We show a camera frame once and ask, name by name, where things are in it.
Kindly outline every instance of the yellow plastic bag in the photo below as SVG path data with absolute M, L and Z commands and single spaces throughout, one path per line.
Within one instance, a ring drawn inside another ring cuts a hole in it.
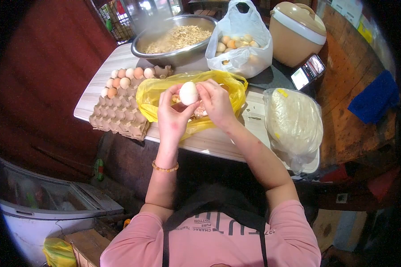
M 73 247 L 60 238 L 46 238 L 43 253 L 47 264 L 52 267 L 77 267 Z
M 241 107 L 245 103 L 245 91 L 248 82 L 242 76 L 225 71 L 191 71 L 170 76 L 166 79 L 147 79 L 142 82 L 137 90 L 137 104 L 148 121 L 157 122 L 157 109 L 159 106 L 160 94 L 172 85 L 192 81 L 194 83 L 213 79 L 217 83 L 224 83 L 229 86 L 229 98 L 235 115 L 238 117 Z M 187 123 L 186 133 L 181 140 L 198 131 L 214 127 L 214 123 L 208 116 Z

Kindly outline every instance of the white plastic bag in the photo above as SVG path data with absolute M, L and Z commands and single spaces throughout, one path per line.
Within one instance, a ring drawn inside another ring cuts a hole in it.
M 249 11 L 240 13 L 236 5 L 246 3 Z M 222 36 L 244 36 L 249 34 L 260 47 L 241 47 L 225 54 L 215 57 L 217 44 Z M 225 17 L 215 26 L 209 40 L 205 57 L 208 67 L 211 70 L 228 71 L 241 75 L 244 78 L 251 78 L 272 65 L 273 58 L 272 36 L 264 25 L 260 14 L 250 0 L 231 0 Z M 230 60 L 229 64 L 221 62 Z
M 295 175 L 312 161 L 322 142 L 324 128 L 320 106 L 310 96 L 284 88 L 263 92 L 265 124 L 275 149 L 288 154 L 288 163 Z

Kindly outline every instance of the blue cloth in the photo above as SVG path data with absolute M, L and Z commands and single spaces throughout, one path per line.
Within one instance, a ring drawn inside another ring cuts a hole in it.
M 398 86 L 390 72 L 385 70 L 352 100 L 348 110 L 364 123 L 377 123 L 386 110 L 398 102 Z

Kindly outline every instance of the red curtain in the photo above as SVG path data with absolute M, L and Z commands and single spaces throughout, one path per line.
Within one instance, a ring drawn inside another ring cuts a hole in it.
M 85 181 L 102 132 L 73 111 L 116 46 L 90 1 L 36 1 L 0 63 L 0 156 Z

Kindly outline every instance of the pink t-shirt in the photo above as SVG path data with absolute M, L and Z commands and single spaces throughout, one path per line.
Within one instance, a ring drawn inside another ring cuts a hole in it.
M 278 205 L 266 224 L 269 266 L 319 266 L 321 252 L 300 202 Z M 150 212 L 134 216 L 101 255 L 101 267 L 161 267 L 162 221 Z M 185 220 L 169 233 L 169 265 L 263 267 L 260 237 L 221 212 L 206 212 Z

